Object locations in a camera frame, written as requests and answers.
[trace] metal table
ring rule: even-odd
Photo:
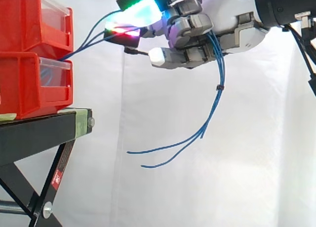
[[[0,185],[15,201],[0,201],[0,213],[27,215],[31,219],[29,227],[61,227],[52,214],[52,205],[75,140],[91,133],[93,126],[90,109],[67,109],[27,120],[0,121]],[[56,146],[59,149],[38,194],[14,162]]]

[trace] green tape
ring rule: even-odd
[[[88,130],[88,110],[85,109],[65,109],[59,113],[76,112],[76,137],[82,137],[87,134]]]
[[[16,113],[0,114],[0,122],[13,121],[16,118]]]

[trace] storage bin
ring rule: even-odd
[[[0,52],[60,59],[73,48],[70,8],[54,0],[0,0]]]
[[[0,114],[16,119],[55,114],[73,103],[71,61],[35,53],[0,53]]]

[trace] red label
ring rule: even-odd
[[[51,181],[52,186],[55,188],[57,191],[61,182],[61,179],[63,178],[63,173],[60,172],[59,170],[56,170],[53,180]]]

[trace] white fingertip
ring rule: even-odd
[[[153,66],[161,67],[166,62],[162,48],[153,48],[148,55]]]

